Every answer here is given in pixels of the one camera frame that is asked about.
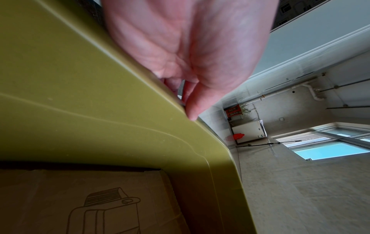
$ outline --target white cabinet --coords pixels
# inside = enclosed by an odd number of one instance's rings
[[[232,131],[234,132],[234,134],[242,133],[245,135],[241,139],[237,140],[236,141],[237,143],[243,143],[246,141],[252,141],[259,138],[267,137],[265,128],[263,127],[262,120],[257,120],[236,127],[232,127]]]

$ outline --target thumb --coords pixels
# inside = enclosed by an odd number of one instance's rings
[[[224,95],[223,91],[211,89],[198,83],[186,101],[186,115],[191,121],[195,121],[200,113],[207,110]]]

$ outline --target white pipe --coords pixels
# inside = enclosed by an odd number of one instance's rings
[[[309,90],[309,92],[311,93],[311,95],[312,95],[313,99],[315,99],[316,101],[324,101],[324,100],[325,100],[325,99],[323,99],[323,98],[319,98],[319,97],[317,97],[317,96],[316,96],[316,93],[315,93],[315,91],[313,90],[313,88],[312,88],[312,86],[311,86],[311,85],[309,85],[309,84],[302,84],[302,86],[304,86],[304,87],[308,88],[308,90]]]
[[[312,86],[311,86],[311,85],[308,85],[309,83],[311,83],[311,82],[313,82],[313,81],[314,81],[314,80],[310,80],[310,81],[306,81],[306,82],[303,82],[303,83],[300,83],[300,84],[296,84],[296,85],[293,85],[293,86],[291,86],[291,87],[288,87],[288,88],[285,88],[285,89],[282,89],[282,90],[276,91],[276,92],[274,92],[274,93],[266,94],[266,95],[261,96],[261,97],[259,97],[259,98],[254,98],[254,99],[249,100],[249,101],[246,101],[246,102],[244,102],[244,103],[252,104],[252,103],[255,103],[255,102],[260,101],[261,99],[269,98],[269,97],[275,96],[275,95],[280,94],[280,93],[284,93],[284,92],[286,92],[286,91],[289,91],[289,90],[291,90],[291,89],[295,89],[295,88],[298,88],[298,87],[301,87],[301,86],[304,86],[304,87],[306,87],[306,88],[308,88],[308,89],[309,89],[309,91],[310,91],[310,93],[311,93],[311,95],[312,95],[313,99],[315,99],[315,100],[317,100],[317,101],[323,101],[323,100],[324,100],[323,98],[319,98],[319,97],[317,97],[317,96],[316,96],[315,91],[313,90]]]

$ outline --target cardboard box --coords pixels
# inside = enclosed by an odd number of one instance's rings
[[[0,170],[0,200],[2,233],[190,233],[164,171]]]
[[[192,233],[255,232],[227,146],[75,1],[0,11],[0,160],[162,169]]]

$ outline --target hand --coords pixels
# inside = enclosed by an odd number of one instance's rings
[[[113,40],[182,100],[190,120],[246,81],[278,0],[103,0]]]

